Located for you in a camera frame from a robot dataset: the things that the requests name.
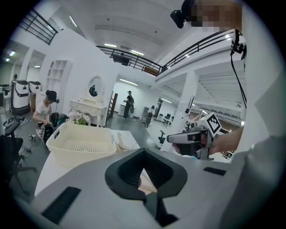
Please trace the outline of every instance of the white t-shirt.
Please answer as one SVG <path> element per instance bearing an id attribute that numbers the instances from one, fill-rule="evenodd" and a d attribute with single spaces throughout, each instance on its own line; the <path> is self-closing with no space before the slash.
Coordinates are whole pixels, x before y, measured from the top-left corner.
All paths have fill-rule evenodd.
<path id="1" fill-rule="evenodd" d="M 155 114 L 155 110 L 152 109 L 152 108 L 150 108 L 150 109 L 148 110 L 148 113 L 152 113 L 152 115 L 154 115 L 154 114 Z"/>
<path id="2" fill-rule="evenodd" d="M 286 130 L 284 59 L 263 21 L 246 5 L 242 11 L 242 33 L 247 47 L 247 110 L 238 152 Z"/>
<path id="3" fill-rule="evenodd" d="M 39 104 L 37 105 L 36 111 L 39 113 L 39 118 L 41 119 L 46 119 L 46 115 L 51 115 L 52 114 L 52 108 L 50 104 L 45 106 L 44 101 L 40 101 Z"/>

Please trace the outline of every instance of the white bookshelf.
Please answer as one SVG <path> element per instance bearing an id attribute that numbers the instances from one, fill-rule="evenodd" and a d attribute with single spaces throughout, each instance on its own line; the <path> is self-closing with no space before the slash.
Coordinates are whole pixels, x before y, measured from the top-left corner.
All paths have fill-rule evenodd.
<path id="1" fill-rule="evenodd" d="M 37 94 L 37 101 L 45 98 L 46 91 L 55 91 L 57 93 L 57 98 L 59 99 L 59 104 L 57 107 L 57 112 L 61 113 L 63 111 L 63 97 L 65 93 L 65 88 L 67 84 L 67 78 L 72 68 L 72 62 L 69 60 L 55 60 L 51 62 L 46 79 L 43 81 L 45 85 L 42 86 L 43 91 Z M 52 104 L 52 110 L 55 111 L 56 103 Z"/>

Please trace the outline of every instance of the fluorescent light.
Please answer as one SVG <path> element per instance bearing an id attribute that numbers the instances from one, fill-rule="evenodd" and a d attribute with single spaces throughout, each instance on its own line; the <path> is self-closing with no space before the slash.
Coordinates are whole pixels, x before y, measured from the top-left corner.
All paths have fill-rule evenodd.
<path id="1" fill-rule="evenodd" d="M 137 54 L 139 54 L 139 55 L 144 55 L 142 52 L 138 52 L 138 51 L 136 51 L 136 50 L 131 50 L 131 52 L 137 53 Z"/>
<path id="2" fill-rule="evenodd" d="M 132 82 L 127 81 L 127 80 L 124 80 L 124 79 L 120 79 L 120 80 L 121 80 L 121 81 L 123 81 L 123 82 L 129 83 L 129 84 L 132 84 L 132 85 L 138 86 L 138 84 L 136 84 L 136 83 L 132 83 Z"/>
<path id="3" fill-rule="evenodd" d="M 15 54 L 15 51 L 11 51 L 9 56 L 14 56 L 14 54 Z"/>
<path id="4" fill-rule="evenodd" d="M 72 23 L 76 26 L 75 22 L 73 21 L 72 17 L 70 16 Z"/>
<path id="5" fill-rule="evenodd" d="M 170 102 L 170 101 L 168 101 L 168 100 L 166 100 L 166 99 L 164 99 L 164 98 L 161 98 L 161 99 L 164 100 L 164 101 L 166 101 L 166 102 L 172 103 L 172 102 Z"/>
<path id="6" fill-rule="evenodd" d="M 116 48 L 116 45 L 111 45 L 111 44 L 104 44 L 104 45 Z"/>

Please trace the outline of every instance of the metal railing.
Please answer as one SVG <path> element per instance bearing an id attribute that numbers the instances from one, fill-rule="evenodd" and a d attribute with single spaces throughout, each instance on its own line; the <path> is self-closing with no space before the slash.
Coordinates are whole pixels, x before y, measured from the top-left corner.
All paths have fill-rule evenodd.
<path id="1" fill-rule="evenodd" d="M 175 64 L 181 62 L 182 60 L 189 58 L 190 55 L 192 55 L 196 52 L 199 52 L 200 50 L 202 50 L 204 48 L 207 48 L 209 46 L 212 46 L 214 44 L 217 44 L 219 42 L 222 42 L 222 41 L 225 41 L 227 39 L 232 38 L 232 34 L 233 34 L 233 31 L 219 31 L 217 33 L 214 33 L 214 34 L 200 40 L 199 42 L 188 47 L 187 49 L 182 51 L 180 54 L 175 56 L 173 59 L 171 59 L 169 62 L 167 62 L 163 66 L 161 73 L 166 71 L 168 68 L 174 66 Z"/>
<path id="2" fill-rule="evenodd" d="M 19 26 L 50 45 L 58 31 L 36 10 L 32 9 L 20 22 Z"/>
<path id="3" fill-rule="evenodd" d="M 97 46 L 101 51 L 107 54 L 114 62 L 119 62 L 122 65 L 130 66 L 138 70 L 147 72 L 154 76 L 157 76 L 161 73 L 162 66 L 150 61 L 139 55 L 132 54 L 127 51 L 109 48 L 105 46 Z"/>

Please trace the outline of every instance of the oval mirror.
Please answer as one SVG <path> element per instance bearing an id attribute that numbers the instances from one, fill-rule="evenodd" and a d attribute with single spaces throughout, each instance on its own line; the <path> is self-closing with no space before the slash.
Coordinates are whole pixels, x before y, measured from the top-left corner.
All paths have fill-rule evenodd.
<path id="1" fill-rule="evenodd" d="M 92 97 L 96 97 L 101 93 L 101 88 L 102 88 L 102 80 L 100 76 L 94 77 L 88 85 L 88 93 Z"/>

